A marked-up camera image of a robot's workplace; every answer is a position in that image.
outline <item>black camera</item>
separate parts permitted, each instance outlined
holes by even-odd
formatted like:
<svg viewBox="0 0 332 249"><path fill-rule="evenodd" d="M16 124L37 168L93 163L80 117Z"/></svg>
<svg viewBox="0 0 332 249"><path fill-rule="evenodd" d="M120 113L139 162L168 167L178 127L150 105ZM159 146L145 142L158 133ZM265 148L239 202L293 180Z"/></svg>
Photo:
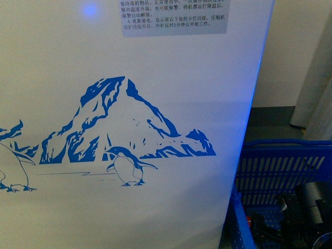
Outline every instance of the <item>black camera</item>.
<svg viewBox="0 0 332 249"><path fill-rule="evenodd" d="M282 249L332 249L332 184L312 182L295 187L295 195L277 197L284 220Z"/></svg>

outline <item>white freezer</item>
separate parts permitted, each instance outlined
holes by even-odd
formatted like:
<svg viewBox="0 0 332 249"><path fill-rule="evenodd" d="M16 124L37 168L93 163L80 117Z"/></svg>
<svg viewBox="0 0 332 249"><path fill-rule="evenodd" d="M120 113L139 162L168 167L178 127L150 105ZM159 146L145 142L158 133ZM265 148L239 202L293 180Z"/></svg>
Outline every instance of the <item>white freezer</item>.
<svg viewBox="0 0 332 249"><path fill-rule="evenodd" d="M2 0L0 248L217 249L272 6Z"/></svg>

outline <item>white curtain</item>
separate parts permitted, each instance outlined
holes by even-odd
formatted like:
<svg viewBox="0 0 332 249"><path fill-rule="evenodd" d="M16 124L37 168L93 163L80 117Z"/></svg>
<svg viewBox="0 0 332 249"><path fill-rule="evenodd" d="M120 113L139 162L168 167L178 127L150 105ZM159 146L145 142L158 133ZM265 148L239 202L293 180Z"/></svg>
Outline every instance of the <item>white curtain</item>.
<svg viewBox="0 0 332 249"><path fill-rule="evenodd" d="M332 140L332 10L290 123L306 128L305 140Z"/></svg>

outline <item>instruction label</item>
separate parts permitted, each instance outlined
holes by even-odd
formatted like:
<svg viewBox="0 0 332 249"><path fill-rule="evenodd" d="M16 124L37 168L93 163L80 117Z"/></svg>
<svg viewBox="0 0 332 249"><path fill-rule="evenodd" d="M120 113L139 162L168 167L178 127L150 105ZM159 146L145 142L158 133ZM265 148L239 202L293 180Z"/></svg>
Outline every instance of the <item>instruction label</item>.
<svg viewBox="0 0 332 249"><path fill-rule="evenodd" d="M119 0L124 37L226 33L230 0Z"/></svg>

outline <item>blue light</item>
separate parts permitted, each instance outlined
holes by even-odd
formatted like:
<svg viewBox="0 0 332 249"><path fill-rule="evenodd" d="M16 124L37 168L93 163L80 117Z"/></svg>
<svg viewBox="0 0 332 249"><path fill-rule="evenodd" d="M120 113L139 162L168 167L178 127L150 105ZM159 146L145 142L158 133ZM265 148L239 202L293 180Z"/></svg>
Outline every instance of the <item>blue light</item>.
<svg viewBox="0 0 332 249"><path fill-rule="evenodd" d="M97 15L98 13L98 8L96 3L88 3L84 5L83 8L84 15L87 18L93 18Z"/></svg>

